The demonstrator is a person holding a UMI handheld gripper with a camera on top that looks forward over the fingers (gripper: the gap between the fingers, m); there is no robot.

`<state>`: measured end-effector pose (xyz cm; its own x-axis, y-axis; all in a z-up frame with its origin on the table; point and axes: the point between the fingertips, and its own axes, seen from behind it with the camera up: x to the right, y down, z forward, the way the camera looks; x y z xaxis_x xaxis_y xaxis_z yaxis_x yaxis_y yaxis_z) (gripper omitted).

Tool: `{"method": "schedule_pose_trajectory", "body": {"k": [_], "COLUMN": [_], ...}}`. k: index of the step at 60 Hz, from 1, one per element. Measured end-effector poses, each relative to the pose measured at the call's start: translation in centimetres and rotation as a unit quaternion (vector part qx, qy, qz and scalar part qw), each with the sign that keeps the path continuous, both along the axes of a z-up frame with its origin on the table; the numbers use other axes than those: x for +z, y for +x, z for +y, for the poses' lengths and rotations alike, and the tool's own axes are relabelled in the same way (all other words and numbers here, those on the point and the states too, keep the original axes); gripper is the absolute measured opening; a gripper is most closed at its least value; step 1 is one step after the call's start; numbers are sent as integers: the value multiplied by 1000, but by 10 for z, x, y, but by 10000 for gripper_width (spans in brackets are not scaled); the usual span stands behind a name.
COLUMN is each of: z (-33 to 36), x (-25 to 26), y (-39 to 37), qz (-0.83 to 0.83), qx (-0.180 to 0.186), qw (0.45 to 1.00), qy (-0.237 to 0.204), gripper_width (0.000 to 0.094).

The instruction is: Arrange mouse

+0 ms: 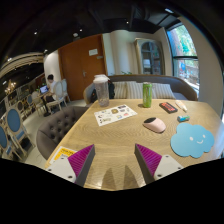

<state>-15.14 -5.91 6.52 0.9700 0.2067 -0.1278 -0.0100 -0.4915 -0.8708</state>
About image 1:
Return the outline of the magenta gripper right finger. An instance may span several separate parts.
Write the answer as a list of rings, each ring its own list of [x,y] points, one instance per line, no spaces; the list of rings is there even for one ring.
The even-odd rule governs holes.
[[[159,180],[183,168],[170,155],[160,155],[140,144],[135,144],[134,154],[146,184]]]

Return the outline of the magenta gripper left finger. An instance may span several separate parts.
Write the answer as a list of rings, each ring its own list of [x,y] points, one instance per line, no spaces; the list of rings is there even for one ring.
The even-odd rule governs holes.
[[[90,145],[69,157],[60,156],[47,168],[47,171],[83,187],[94,156],[95,146]]]

